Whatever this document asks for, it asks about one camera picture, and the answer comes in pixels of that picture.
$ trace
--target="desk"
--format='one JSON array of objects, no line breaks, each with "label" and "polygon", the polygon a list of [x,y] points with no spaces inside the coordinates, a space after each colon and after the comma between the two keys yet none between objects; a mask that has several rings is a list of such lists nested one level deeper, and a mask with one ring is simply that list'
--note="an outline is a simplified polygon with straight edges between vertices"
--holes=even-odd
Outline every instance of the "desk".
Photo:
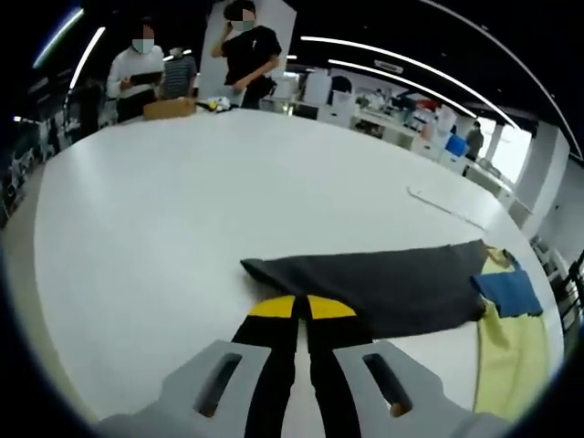
[{"label": "desk", "polygon": [[[486,231],[411,197],[406,186],[420,181]],[[211,341],[231,339],[258,300],[242,258],[477,238],[510,250],[529,273],[555,369],[561,326],[546,274],[491,193],[357,132],[238,109],[108,127],[51,160],[36,213],[36,283],[63,367],[103,418],[143,408],[170,372]],[[475,323],[393,341],[442,378],[447,397],[472,408]],[[303,372],[286,437],[322,436],[317,415],[299,414],[313,393]]]}]

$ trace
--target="window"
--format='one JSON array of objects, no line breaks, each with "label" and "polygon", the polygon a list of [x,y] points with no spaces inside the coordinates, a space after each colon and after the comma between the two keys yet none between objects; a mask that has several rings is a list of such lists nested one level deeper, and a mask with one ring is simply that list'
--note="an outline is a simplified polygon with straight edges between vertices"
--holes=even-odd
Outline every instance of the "window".
[{"label": "window", "polygon": [[486,152],[489,150],[489,145],[491,144],[491,138],[493,138],[493,132],[495,131],[495,121],[491,119],[486,119],[484,117],[478,118],[479,123],[481,124],[481,132],[483,133],[483,147],[478,152],[479,158],[484,158],[486,156]]},{"label": "window", "polygon": [[505,125],[495,150],[493,165],[513,184],[517,183],[523,169],[530,144],[531,132]]}]

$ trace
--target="striped shirt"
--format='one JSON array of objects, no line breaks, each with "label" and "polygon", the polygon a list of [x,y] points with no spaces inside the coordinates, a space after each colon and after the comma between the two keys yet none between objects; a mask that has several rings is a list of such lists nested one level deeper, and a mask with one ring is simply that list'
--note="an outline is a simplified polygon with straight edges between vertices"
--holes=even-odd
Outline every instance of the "striped shirt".
[{"label": "striped shirt", "polygon": [[191,79],[197,73],[193,57],[174,57],[164,66],[163,96],[165,99],[185,97],[189,93]]}]

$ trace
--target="face mask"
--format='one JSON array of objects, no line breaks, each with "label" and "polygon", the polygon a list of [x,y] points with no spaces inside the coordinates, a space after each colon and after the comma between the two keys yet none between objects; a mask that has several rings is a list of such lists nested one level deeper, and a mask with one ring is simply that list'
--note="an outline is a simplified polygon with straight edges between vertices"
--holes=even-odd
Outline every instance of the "face mask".
[{"label": "face mask", "polygon": [[139,53],[148,53],[154,47],[153,39],[132,39],[131,44]]},{"label": "face mask", "polygon": [[232,21],[231,26],[238,32],[246,32],[254,28],[254,22],[252,20],[247,21]]}]

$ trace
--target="white shirt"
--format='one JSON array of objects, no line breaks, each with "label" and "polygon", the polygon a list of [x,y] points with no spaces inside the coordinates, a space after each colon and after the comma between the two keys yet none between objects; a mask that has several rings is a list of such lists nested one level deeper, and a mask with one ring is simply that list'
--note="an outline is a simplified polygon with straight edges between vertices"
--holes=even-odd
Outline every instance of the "white shirt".
[{"label": "white shirt", "polygon": [[131,47],[119,53],[111,63],[108,76],[108,96],[113,99],[126,99],[134,94],[152,89],[151,85],[136,85],[120,91],[120,82],[133,75],[158,73],[164,71],[164,52],[154,46],[149,53],[138,53]]}]

